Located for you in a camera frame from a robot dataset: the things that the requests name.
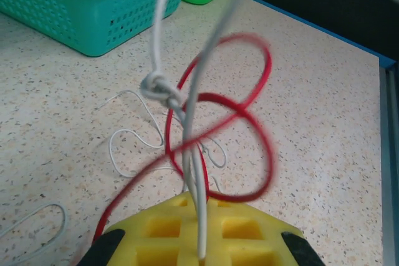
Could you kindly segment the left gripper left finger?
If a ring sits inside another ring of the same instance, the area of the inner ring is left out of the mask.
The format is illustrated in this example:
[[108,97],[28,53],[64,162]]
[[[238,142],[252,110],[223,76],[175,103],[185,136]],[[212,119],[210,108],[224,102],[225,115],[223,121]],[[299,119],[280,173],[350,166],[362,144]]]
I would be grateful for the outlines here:
[[182,193],[110,226],[77,265],[199,265],[196,225]]

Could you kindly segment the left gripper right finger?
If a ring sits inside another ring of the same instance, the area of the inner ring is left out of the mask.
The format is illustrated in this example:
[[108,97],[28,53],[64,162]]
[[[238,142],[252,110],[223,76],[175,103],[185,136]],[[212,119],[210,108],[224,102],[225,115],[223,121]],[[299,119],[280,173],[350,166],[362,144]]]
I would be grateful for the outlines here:
[[324,265],[302,231],[248,204],[210,199],[205,265]]

